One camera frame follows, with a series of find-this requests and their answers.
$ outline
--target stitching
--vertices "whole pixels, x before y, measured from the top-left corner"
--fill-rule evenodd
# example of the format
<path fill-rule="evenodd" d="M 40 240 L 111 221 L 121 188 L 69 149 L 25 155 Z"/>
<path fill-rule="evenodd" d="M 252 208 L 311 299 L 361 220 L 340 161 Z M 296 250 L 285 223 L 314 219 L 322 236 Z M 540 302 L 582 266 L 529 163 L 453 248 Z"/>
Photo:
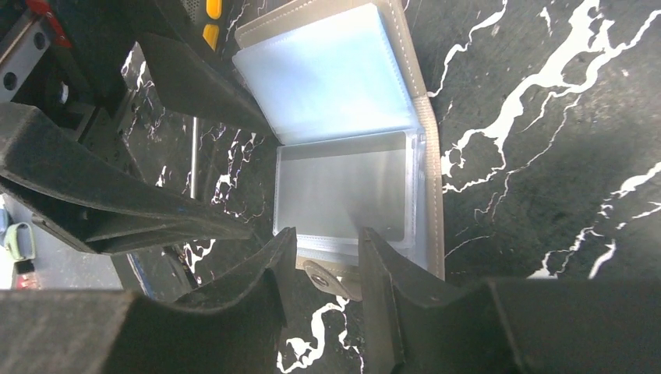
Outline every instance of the stitching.
<path fill-rule="evenodd" d="M 392 5 L 392 0 L 388 0 L 388 5 L 391 7 L 391 13 L 394 19 L 394 27 L 397 29 L 397 35 L 399 38 L 399 47 L 401 48 L 401 52 L 404 54 L 404 60 L 406 61 L 406 69 L 408 70 L 408 75 L 411 77 L 411 82 L 413 83 L 413 90 L 415 91 L 415 95 L 418 96 L 420 92 L 418 91 L 418 85 L 415 84 L 415 78 L 413 77 L 413 71 L 411 70 L 411 64 L 408 62 L 408 55 L 406 54 L 406 50 L 404 49 L 404 42 L 401 39 L 401 31 L 399 30 L 399 23 L 397 22 L 398 19 L 396 15 L 394 14 L 394 8 Z"/>
<path fill-rule="evenodd" d="M 290 13 L 296 12 L 297 10 L 299 10 L 299 9 L 301 9 L 301 8 L 303 8 L 303 7 L 305 7 L 306 5 L 312 4 L 312 3 L 315 2 L 315 1 L 316 1 L 316 0 L 309 0 L 308 2 L 305 2 L 305 3 L 303 3 L 303 4 L 299 5 L 299 6 L 297 6 L 296 8 L 290 10 L 289 12 L 282 13 L 281 15 L 279 15 L 279 16 L 273 18 L 273 19 L 269 19 L 269 20 L 266 21 L 265 23 L 261 23 L 261 24 L 255 25 L 253 28 L 250 28 L 250 29 L 244 31 L 241 35 L 239 35 L 238 42 L 241 42 L 241 41 L 243 40 L 243 37 L 244 37 L 245 35 L 250 34 L 250 33 L 252 33 L 253 31 L 255 31 L 255 30 L 257 30 L 257 29 L 259 29 L 259 28 L 261 28 L 261 27 L 264 27 L 264 26 L 266 26 L 267 24 L 272 23 L 272 22 L 276 21 L 277 19 L 280 19 L 280 18 L 282 18 L 282 17 L 284 17 L 284 16 L 286 16 L 286 15 L 288 15 L 288 14 L 290 14 Z"/>

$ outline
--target card holder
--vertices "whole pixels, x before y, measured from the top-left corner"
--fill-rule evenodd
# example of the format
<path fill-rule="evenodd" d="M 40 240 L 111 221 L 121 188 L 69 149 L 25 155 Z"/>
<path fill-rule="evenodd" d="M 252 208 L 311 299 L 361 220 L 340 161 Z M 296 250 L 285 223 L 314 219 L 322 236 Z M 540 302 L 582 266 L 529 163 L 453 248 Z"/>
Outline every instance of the card holder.
<path fill-rule="evenodd" d="M 244 48 L 235 56 L 237 69 L 246 78 L 278 139 L 285 144 L 278 149 L 274 231 L 297 227 L 297 267 L 313 280 L 312 274 L 318 277 L 331 273 L 340 279 L 342 284 L 338 287 L 351 289 L 349 294 L 355 295 L 359 278 L 354 233 L 361 225 L 369 225 L 380 226 L 380 233 L 398 252 L 443 279 L 437 122 L 401 4 L 396 0 L 295 0 L 239 27 L 235 37 Z M 283 44 L 287 52 L 276 53 Z M 394 150 L 363 148 L 369 143 L 366 138 L 382 139 L 377 143 L 384 145 L 392 140 L 392 134 L 398 133 L 415 143 L 415 152 L 404 152 L 403 161 L 395 161 L 402 153 L 396 155 Z M 351 142 L 362 143 L 347 146 Z M 336 154 L 343 149 L 353 151 Z M 370 156 L 370 152 L 390 155 Z M 338 165 L 349 164 L 351 159 L 357 164 L 343 174 Z M 415 167 L 407 164 L 414 159 Z M 366 168 L 363 170 L 372 174 L 360 178 L 360 162 Z M 394 189 L 391 195 L 377 193 L 378 198 L 370 201 L 373 196 L 366 195 L 366 191 L 388 184 L 369 167 L 387 164 L 395 168 L 397 162 L 411 166 L 405 168 L 402 179 L 406 185 L 403 200 L 401 189 Z M 347 182 L 338 185 L 346 189 L 346 194 L 334 190 L 327 191 L 333 192 L 332 196 L 320 194 L 324 186 L 321 182 L 332 182 L 333 176 Z M 352 206 L 361 194 L 366 197 L 361 203 L 372 204 L 374 214 L 360 213 Z M 319 208 L 315 206 L 319 201 L 337 206 Z M 389 206 L 388 213 L 377 213 L 385 209 L 375 205 L 378 201 Z M 301 211 L 296 204 L 315 206 L 317 212 Z M 326 210 L 332 220 L 306 216 Z M 409 222 L 412 230 L 401 229 L 402 220 L 393 214 L 396 211 L 406 216 L 404 222 Z M 324 227 L 328 231 L 319 231 Z M 309 272 L 310 259 L 315 266 Z M 313 283 L 322 291 L 348 294 L 347 289 L 334 285 L 323 288 Z"/>

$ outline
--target hole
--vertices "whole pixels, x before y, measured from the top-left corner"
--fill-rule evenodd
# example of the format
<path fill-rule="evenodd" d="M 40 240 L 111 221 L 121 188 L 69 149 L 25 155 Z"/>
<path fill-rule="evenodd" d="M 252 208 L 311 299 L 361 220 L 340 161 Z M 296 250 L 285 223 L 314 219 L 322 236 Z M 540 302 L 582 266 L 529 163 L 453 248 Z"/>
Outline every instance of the hole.
<path fill-rule="evenodd" d="M 321 287 L 328 287 L 328 282 L 325 279 L 323 279 L 322 277 L 320 277 L 316 274 L 312 274 L 310 276 L 310 278 L 312 278 L 312 281 L 314 283 L 320 285 Z"/>
<path fill-rule="evenodd" d="M 13 72 L 8 72 L 5 74 L 5 77 L 2 78 L 2 84 L 5 85 L 5 88 L 10 91 L 14 91 L 16 89 L 16 85 L 18 84 L 19 79 L 16 77 L 16 74 Z"/>
<path fill-rule="evenodd" d="M 46 48 L 46 37 L 42 33 L 34 34 L 34 46 L 37 47 L 39 51 Z"/>

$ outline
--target green object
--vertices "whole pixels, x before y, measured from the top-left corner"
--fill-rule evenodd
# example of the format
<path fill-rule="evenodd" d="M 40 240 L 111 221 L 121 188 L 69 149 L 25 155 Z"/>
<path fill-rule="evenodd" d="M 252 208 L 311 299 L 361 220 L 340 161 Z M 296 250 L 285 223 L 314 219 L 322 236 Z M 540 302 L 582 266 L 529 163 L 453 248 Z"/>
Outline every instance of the green object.
<path fill-rule="evenodd" d="M 27 256 L 24 256 L 19 248 L 19 229 L 27 228 L 27 231 L 30 233 L 30 252 Z M 32 227 L 25 222 L 19 224 L 13 224 L 7 228 L 5 233 L 5 249 L 9 251 L 9 254 L 12 256 L 15 262 L 24 261 L 26 259 L 34 259 L 36 256 L 36 249 L 34 244 L 34 233 L 32 232 Z"/>

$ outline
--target red bracket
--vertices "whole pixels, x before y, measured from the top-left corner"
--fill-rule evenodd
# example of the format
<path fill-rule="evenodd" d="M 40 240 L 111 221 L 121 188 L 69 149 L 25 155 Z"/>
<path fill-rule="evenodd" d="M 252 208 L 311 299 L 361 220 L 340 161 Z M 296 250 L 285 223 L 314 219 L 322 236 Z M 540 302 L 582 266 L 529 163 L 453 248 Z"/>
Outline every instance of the red bracket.
<path fill-rule="evenodd" d="M 66 34 L 64 34 L 64 29 L 62 29 L 60 21 L 55 18 L 55 13 L 53 12 L 53 9 L 51 9 L 51 5 L 48 4 L 46 0 L 26 0 L 25 3 L 28 7 L 30 7 L 30 10 L 36 14 L 46 16 L 48 22 L 51 24 L 53 30 L 55 31 L 55 40 L 53 41 L 55 44 L 66 48 L 73 47 L 69 39 L 66 37 Z"/>

